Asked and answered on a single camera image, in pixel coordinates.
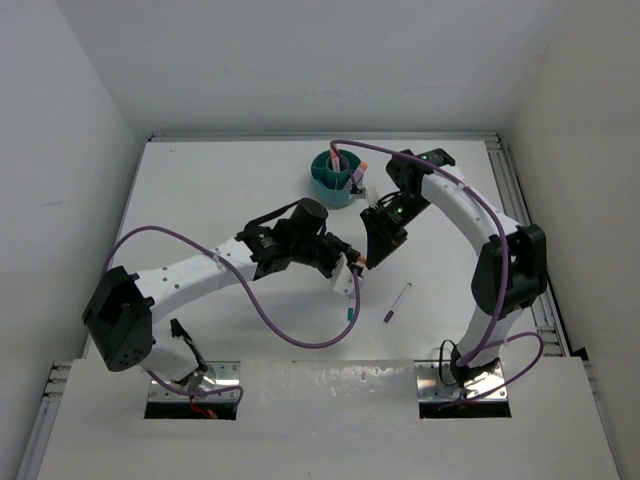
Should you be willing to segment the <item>pink highlighter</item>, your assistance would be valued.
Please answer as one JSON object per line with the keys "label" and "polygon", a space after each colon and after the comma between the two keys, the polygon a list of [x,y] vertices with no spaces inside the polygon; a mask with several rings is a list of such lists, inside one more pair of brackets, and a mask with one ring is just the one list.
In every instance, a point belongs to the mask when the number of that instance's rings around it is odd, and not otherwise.
{"label": "pink highlighter", "polygon": [[352,171],[352,175],[345,183],[344,189],[351,191],[354,187],[357,187],[359,182],[363,179],[366,171],[359,169],[358,167]]}

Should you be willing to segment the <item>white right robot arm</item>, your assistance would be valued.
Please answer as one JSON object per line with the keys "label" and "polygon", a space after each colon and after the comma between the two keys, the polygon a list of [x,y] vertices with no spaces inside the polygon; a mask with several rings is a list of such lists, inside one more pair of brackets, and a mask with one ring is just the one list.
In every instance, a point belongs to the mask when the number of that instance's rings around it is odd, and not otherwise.
{"label": "white right robot arm", "polygon": [[366,267],[374,269],[407,239],[407,225],[437,207],[477,255],[471,280],[475,310],[455,343],[450,372],[458,386],[494,367],[521,312],[547,288],[547,245],[537,225],[523,226],[494,207],[463,178],[443,149],[395,152],[386,172],[397,190],[360,214],[367,234]]}

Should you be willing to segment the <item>pink pen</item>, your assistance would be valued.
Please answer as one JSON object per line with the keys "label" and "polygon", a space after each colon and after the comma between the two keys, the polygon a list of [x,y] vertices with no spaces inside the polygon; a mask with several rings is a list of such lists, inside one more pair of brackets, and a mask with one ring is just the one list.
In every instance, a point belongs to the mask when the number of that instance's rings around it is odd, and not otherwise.
{"label": "pink pen", "polygon": [[338,150],[336,151],[340,157],[340,171],[344,171],[348,166],[348,162],[344,159],[343,155]]}
{"label": "pink pen", "polygon": [[340,157],[333,144],[330,144],[330,160],[332,169],[336,172],[340,171]]}

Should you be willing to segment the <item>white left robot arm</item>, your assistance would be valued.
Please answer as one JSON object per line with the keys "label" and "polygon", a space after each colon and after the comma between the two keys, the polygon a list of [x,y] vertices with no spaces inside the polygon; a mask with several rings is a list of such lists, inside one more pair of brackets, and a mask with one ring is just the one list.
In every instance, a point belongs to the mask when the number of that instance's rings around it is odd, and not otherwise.
{"label": "white left robot arm", "polygon": [[328,212],[302,198],[249,221],[242,231],[197,255],[156,269],[106,270],[82,320],[106,368],[139,366],[185,385],[207,369],[194,341],[176,319],[157,323],[179,308],[232,285],[247,286],[300,264],[319,271],[337,293],[357,297],[361,254],[327,229]]}

